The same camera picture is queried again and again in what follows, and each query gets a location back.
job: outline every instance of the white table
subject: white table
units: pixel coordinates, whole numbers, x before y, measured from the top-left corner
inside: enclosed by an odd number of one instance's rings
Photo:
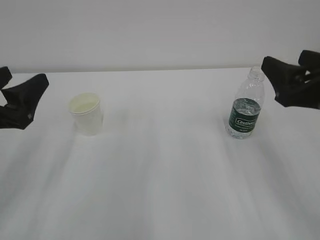
[[[318,240],[320,111],[266,80],[254,133],[229,137],[248,71],[47,74],[34,122],[0,130],[0,239]],[[100,135],[74,132],[82,92],[104,103]]]

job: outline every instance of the bottle label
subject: bottle label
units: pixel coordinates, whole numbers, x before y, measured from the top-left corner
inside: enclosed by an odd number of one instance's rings
[[[235,106],[233,106],[229,118],[229,125],[238,132],[249,133],[255,128],[258,116],[259,113],[256,115],[242,114],[235,109]]]

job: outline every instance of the plastic water bottle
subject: plastic water bottle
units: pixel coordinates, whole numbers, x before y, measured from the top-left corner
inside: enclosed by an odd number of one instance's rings
[[[252,134],[265,100],[264,79],[261,68],[254,66],[240,86],[226,127],[232,137],[245,139]]]

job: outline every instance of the bottle neck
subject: bottle neck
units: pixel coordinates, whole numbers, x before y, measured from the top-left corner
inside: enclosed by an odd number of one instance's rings
[[[249,72],[248,79],[255,83],[262,83],[265,80],[265,75],[260,67],[254,66]]]

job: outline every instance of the white paper cup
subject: white paper cup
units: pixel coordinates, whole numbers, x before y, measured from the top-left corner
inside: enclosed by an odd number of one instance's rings
[[[72,98],[69,111],[80,133],[93,136],[102,130],[100,99],[95,93],[86,92]]]

